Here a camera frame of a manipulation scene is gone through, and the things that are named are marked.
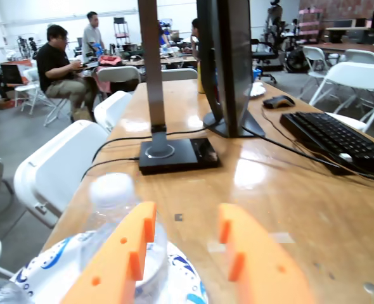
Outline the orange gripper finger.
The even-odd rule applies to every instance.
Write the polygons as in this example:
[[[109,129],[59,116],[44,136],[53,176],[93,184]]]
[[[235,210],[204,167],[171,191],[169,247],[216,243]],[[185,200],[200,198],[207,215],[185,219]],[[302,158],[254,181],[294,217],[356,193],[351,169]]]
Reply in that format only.
[[[219,205],[219,242],[239,303],[316,302],[295,260],[242,207]]]
[[[156,203],[146,201],[125,216],[93,256],[62,303],[133,303],[142,280],[146,247],[155,237]]]

